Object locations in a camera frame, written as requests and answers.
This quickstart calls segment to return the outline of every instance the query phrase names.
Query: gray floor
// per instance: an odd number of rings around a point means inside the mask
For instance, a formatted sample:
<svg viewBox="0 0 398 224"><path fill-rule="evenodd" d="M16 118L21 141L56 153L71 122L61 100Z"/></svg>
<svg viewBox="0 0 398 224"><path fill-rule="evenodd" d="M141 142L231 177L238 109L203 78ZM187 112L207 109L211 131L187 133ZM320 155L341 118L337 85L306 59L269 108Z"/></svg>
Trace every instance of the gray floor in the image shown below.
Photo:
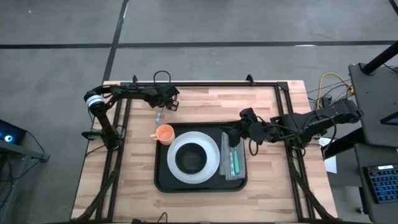
<svg viewBox="0 0 398 224"><path fill-rule="evenodd" d="M0 44L111 43L122 0L0 0ZM120 42L312 41L398 39L387 0L130 0ZM111 80L304 80L318 88L325 72L348 79L348 65L368 62L387 46L119 49ZM28 129L51 154L24 178L15 223L69 219L90 127L85 92L102 81L109 49L0 50L0 119ZM394 58L389 65L398 64ZM336 83L327 77L324 85ZM332 93L345 93L339 88ZM309 94L316 98L317 93ZM338 126L338 137L359 124ZM344 163L350 163L346 156ZM331 177L340 218L356 213L356 188Z"/></svg>

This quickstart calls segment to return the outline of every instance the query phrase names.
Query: black keyboard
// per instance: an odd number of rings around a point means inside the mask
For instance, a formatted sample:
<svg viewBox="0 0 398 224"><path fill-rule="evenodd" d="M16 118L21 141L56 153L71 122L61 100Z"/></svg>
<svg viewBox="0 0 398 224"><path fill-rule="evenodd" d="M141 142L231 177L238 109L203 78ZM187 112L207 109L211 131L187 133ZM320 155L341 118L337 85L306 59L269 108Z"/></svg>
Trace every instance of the black keyboard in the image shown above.
<svg viewBox="0 0 398 224"><path fill-rule="evenodd" d="M376 203L398 202L398 164L364 167Z"/></svg>

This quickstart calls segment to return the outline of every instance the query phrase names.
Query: white plate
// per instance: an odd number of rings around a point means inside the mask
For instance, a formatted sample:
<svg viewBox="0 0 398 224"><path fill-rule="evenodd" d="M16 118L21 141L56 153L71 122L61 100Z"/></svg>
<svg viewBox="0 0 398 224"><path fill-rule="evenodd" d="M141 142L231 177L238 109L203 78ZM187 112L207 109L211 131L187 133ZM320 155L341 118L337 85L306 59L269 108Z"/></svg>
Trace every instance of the white plate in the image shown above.
<svg viewBox="0 0 398 224"><path fill-rule="evenodd" d="M195 143L200 145L206 152L207 161L204 168L196 174L186 174L182 172L175 163L175 155L181 146L187 143ZM214 140L207 134L198 131L190 131L177 137L169 147L167 152L167 165L172 174L182 182L187 184L199 184L210 177L217 171L220 165L220 150Z"/></svg>

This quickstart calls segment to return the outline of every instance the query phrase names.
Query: black bowl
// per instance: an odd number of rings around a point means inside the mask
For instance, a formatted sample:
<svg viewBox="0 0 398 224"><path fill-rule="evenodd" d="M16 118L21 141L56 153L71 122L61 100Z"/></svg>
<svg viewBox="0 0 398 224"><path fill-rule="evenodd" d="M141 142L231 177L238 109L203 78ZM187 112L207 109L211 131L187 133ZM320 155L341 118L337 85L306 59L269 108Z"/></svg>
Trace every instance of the black bowl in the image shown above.
<svg viewBox="0 0 398 224"><path fill-rule="evenodd" d="M206 151L196 143L186 143L175 154L175 163L180 171L196 174L201 171L207 161Z"/></svg>

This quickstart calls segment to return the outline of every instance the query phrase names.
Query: wooden table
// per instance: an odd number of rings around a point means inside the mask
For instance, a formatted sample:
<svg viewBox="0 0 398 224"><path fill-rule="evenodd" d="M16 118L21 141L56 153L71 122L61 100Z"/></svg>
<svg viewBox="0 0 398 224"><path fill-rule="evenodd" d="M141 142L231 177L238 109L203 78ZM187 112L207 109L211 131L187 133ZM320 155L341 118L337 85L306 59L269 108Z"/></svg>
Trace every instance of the wooden table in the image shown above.
<svg viewBox="0 0 398 224"><path fill-rule="evenodd" d="M288 81L296 113L307 113L310 107L303 81ZM179 87L178 111L164 111L161 124L176 122L231 121L242 109L253 107L264 120L278 116L275 91L270 87ZM124 147L114 221L133 218L156 222L167 212L169 222L273 222L297 221L284 143L264 143L252 157L246 145L248 183L239 192L165 194L154 185L155 133L157 108L142 100L133 100ZM112 121L114 108L108 111ZM98 121L94 128L100 128ZM88 151L101 146L90 142ZM91 153L86 159L72 212L78 217L98 193L103 175L106 149ZM310 188L320 203L337 216L328 177L319 147L307 148L304 157ZM307 214L303 193L303 211ZM104 212L108 211L108 199Z"/></svg>

